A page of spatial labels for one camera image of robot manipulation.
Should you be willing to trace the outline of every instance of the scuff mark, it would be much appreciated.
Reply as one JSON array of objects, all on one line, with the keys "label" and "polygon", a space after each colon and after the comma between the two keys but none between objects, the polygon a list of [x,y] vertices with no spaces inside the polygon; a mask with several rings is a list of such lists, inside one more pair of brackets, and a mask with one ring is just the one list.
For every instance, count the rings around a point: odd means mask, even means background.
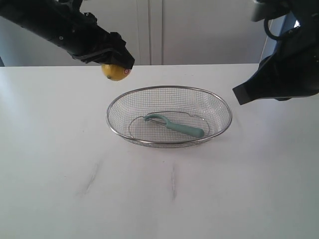
[{"label": "scuff mark", "polygon": [[96,179],[96,176],[98,175],[98,173],[99,173],[99,171],[100,171],[100,169],[102,167],[102,164],[103,164],[103,160],[100,160],[99,162],[97,162],[94,165],[90,180],[83,187],[83,190],[80,193],[81,196],[84,196],[84,195],[89,193],[90,188],[92,187],[92,185],[93,185],[93,183],[94,183],[94,181]]},{"label": "scuff mark", "polygon": [[175,164],[173,164],[173,169],[171,171],[171,175],[170,175],[170,179],[171,179],[171,191],[172,191],[172,200],[174,201],[176,198],[176,166]]}]

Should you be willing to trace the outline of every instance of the white table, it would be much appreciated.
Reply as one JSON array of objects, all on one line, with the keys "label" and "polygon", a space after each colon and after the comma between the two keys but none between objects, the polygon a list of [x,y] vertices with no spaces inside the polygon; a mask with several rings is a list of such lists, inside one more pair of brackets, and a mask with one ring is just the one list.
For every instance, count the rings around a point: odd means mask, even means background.
[{"label": "white table", "polygon": [[[232,88],[256,69],[137,66],[116,83],[99,67],[1,68],[0,238],[317,239],[319,96],[239,106]],[[166,84],[220,95],[231,127],[169,150],[108,129],[116,96]]]}]

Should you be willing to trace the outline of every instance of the black cable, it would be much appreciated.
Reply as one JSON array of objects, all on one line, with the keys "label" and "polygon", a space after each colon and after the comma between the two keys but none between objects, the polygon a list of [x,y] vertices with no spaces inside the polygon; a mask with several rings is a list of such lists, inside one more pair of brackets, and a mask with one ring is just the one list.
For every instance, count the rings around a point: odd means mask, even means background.
[{"label": "black cable", "polygon": [[269,29],[269,19],[268,18],[265,18],[264,20],[264,29],[265,29],[265,33],[267,34],[267,36],[275,41],[282,41],[284,40],[285,38],[287,38],[287,36],[275,36],[274,34],[272,34],[270,32],[270,29]]}]

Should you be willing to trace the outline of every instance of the oval metal basket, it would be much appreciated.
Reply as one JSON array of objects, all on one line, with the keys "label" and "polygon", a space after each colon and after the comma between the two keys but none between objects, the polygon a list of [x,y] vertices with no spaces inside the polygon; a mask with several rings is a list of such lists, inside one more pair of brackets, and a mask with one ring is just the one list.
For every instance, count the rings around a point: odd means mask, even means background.
[{"label": "oval metal basket", "polygon": [[[173,123],[203,129],[196,138],[165,127],[160,120],[146,121],[157,114]],[[113,132],[131,143],[176,148],[204,143],[225,132],[232,112],[216,94],[184,86],[155,86],[129,91],[112,101],[106,119]]]}]

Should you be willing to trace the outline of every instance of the yellow lemon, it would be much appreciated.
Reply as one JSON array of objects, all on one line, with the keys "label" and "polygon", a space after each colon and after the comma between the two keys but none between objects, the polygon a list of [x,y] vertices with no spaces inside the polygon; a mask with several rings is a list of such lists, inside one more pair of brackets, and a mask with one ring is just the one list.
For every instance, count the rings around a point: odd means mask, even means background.
[{"label": "yellow lemon", "polygon": [[104,75],[112,81],[120,81],[127,77],[131,72],[131,70],[125,69],[122,66],[106,64],[102,64],[102,71]]}]

